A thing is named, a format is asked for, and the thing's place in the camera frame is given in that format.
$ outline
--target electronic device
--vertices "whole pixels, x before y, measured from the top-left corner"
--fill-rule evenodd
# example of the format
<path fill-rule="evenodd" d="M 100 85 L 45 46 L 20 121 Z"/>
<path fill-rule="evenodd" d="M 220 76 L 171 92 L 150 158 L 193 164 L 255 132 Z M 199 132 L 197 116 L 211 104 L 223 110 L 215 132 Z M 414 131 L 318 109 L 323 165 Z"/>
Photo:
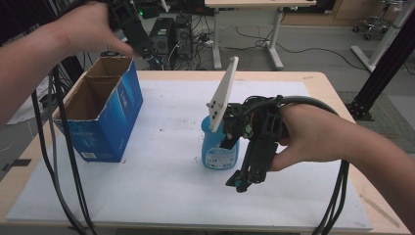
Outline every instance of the electronic device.
<path fill-rule="evenodd" d="M 177 58 L 174 18 L 157 18 L 149 34 L 153 50 L 164 63 L 164 70 L 173 70 Z"/>
<path fill-rule="evenodd" d="M 174 21 L 177 41 L 177 59 L 191 60 L 193 55 L 192 16 L 187 14 L 177 15 Z"/>

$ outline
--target black metal pole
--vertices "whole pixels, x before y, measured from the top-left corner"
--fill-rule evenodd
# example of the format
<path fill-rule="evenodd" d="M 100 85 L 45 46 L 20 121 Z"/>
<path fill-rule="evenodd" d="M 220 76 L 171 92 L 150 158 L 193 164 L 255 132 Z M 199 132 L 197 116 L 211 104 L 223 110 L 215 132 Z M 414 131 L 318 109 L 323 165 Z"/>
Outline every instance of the black metal pole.
<path fill-rule="evenodd" d="M 415 11 L 412 11 L 357 96 L 346 107 L 354 119 L 365 119 L 376 99 L 415 48 Z"/>

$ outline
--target white tabletop surface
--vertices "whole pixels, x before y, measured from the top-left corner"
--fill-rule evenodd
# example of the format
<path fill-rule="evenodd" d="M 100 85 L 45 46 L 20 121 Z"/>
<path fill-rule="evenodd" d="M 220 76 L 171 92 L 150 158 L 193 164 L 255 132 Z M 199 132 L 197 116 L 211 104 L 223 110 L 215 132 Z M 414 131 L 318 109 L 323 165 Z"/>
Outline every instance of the white tabletop surface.
<path fill-rule="evenodd" d="M 89 212 L 96 224 L 256 231 L 311 231 L 318 225 L 333 192 L 338 162 L 297 164 L 268 173 L 264 183 L 252 185 L 243 194 L 224 183 L 240 168 L 248 141 L 241 142 L 234 168 L 203 166 L 200 124 L 218 83 L 140 81 L 144 103 L 121 163 L 86 163 L 77 156 Z M 230 102 L 242 103 L 251 95 L 278 94 L 308 95 L 302 82 L 237 80 Z M 61 185 L 72 211 L 81 218 L 64 145 L 60 135 Z M 353 187 L 347 189 L 346 205 L 334 230 L 370 230 Z M 43 161 L 6 219 L 67 221 Z"/>

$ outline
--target hand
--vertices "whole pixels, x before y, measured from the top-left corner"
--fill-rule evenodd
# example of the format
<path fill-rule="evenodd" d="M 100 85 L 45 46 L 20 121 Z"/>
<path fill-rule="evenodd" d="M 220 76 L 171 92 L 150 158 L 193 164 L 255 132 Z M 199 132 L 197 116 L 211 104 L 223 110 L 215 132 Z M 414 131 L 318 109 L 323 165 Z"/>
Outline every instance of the hand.
<path fill-rule="evenodd" d="M 53 25 L 69 41 L 69 56 L 77 52 L 115 51 L 137 57 L 130 45 L 113 34 L 109 26 L 108 6 L 89 2 L 65 14 Z"/>
<path fill-rule="evenodd" d="M 289 138 L 280 141 L 288 146 L 276 155 L 273 170 L 300 162 L 329 162 L 345 159 L 347 138 L 360 126 L 322 109 L 309 105 L 288 105 L 281 110 Z"/>

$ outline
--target person's right hand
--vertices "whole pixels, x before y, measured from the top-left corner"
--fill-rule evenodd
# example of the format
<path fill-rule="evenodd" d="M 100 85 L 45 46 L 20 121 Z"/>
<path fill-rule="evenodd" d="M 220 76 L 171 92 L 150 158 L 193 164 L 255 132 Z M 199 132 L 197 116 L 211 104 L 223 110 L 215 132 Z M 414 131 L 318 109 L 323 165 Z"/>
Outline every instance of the person's right hand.
<path fill-rule="evenodd" d="M 281 170 L 300 162 L 330 162 L 345 159 L 347 145 L 360 126 L 309 105 L 288 105 L 281 110 L 289 138 L 280 141 L 287 146 L 276 155 L 270 171 Z"/>

